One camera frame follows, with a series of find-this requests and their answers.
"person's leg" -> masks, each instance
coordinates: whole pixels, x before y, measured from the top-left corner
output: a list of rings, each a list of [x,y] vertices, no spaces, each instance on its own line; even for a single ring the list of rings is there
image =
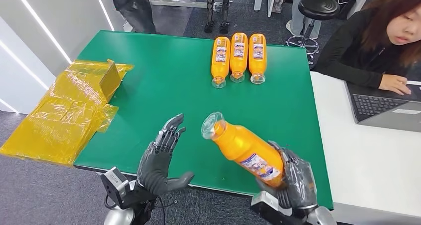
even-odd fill
[[[306,20],[306,24],[305,24],[306,29],[307,29],[307,27],[308,27],[308,24],[310,24],[310,21],[311,21],[310,19],[307,19],[307,20]],[[321,22],[321,21],[319,21],[319,20],[316,20],[316,22],[314,23],[314,28],[313,28],[313,30],[311,31],[310,38],[312,38],[312,39],[316,39],[316,38],[318,38],[318,37],[319,37],[320,27],[321,27],[321,25],[322,25],[322,22]]]
[[[136,32],[156,34],[149,0],[133,0],[121,8],[120,13]]]
[[[298,5],[301,0],[293,0],[292,4],[292,21],[291,21],[291,31],[294,35],[300,35],[303,29],[304,15],[298,10]]]

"plastic bottle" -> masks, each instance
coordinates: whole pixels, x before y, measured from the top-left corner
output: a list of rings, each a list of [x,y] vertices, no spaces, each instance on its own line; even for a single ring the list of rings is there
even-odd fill
[[[229,64],[233,82],[244,81],[244,71],[247,69],[248,39],[244,33],[235,33],[231,39],[231,63]]]
[[[212,85],[216,88],[226,86],[225,78],[229,73],[231,43],[226,37],[218,37],[213,45]]]
[[[265,82],[265,71],[267,66],[266,39],[262,34],[254,34],[250,37],[249,44],[249,70],[250,81],[254,84]]]
[[[283,186],[283,161],[278,151],[256,134],[225,121],[214,112],[202,124],[202,136],[219,145],[223,155],[233,160],[271,187]]]

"bottle label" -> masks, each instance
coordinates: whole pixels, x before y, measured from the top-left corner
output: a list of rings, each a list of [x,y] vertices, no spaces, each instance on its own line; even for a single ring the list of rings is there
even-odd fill
[[[218,47],[216,49],[216,61],[226,62],[226,47]]]
[[[280,174],[278,169],[269,166],[266,161],[256,154],[252,154],[250,158],[241,162],[241,165],[265,181],[272,180]]]
[[[263,59],[263,44],[254,44],[253,45],[253,58],[254,59]]]
[[[235,43],[234,44],[234,57],[244,58],[244,43]]]

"green table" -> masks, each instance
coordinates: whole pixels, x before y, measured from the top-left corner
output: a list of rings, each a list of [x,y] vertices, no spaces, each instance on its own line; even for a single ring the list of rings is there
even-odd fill
[[[211,85],[213,40],[100,31],[81,60],[134,64],[111,99],[119,110],[105,133],[96,133],[76,163],[78,168],[135,174],[140,158],[163,124],[184,113],[186,132],[174,151],[169,176],[192,171],[193,186],[240,194],[259,192],[254,177],[202,138],[207,115],[224,114],[264,140],[289,144],[311,162],[319,204],[332,208],[313,89],[304,49],[268,46],[266,82],[254,85],[247,73],[240,84]]]

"chrome stool base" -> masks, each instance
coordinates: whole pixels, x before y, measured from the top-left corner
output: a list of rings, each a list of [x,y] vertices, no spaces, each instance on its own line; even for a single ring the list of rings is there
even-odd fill
[[[312,20],[305,32],[305,35],[292,36],[286,41],[286,45],[293,47],[305,48],[307,51],[308,64],[312,65],[314,54],[319,52],[319,43],[310,38],[311,31],[313,30],[315,20]]]

